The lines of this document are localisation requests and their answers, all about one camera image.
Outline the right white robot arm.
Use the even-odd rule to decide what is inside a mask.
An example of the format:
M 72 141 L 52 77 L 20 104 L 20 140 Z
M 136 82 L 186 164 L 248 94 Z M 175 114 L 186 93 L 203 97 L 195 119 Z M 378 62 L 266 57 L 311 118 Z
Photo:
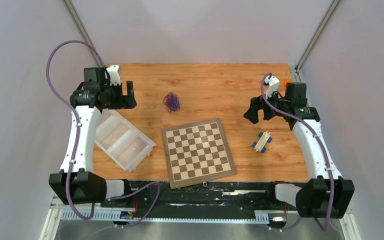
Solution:
M 243 115 L 251 123 L 283 117 L 298 140 L 308 182 L 303 186 L 284 181 L 272 181 L 265 195 L 266 204 L 278 209 L 284 203 L 296 208 L 302 218 L 341 219 L 355 192 L 352 180 L 343 178 L 330 157 L 323 138 L 321 121 L 315 107 L 308 106 L 307 86 L 301 82 L 286 84 L 285 94 L 278 93 L 278 83 L 262 83 L 261 95 L 250 100 Z

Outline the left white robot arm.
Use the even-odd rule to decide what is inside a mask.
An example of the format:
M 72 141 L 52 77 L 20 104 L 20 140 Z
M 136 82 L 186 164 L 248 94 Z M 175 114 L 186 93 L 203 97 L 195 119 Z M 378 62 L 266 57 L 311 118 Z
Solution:
M 104 179 L 93 170 L 95 137 L 104 110 L 133 109 L 137 103 L 133 82 L 123 94 L 121 67 L 88 67 L 84 80 L 69 98 L 71 130 L 63 163 L 48 183 L 63 204 L 102 203 L 113 198 L 120 207 L 133 201 L 126 179 Z

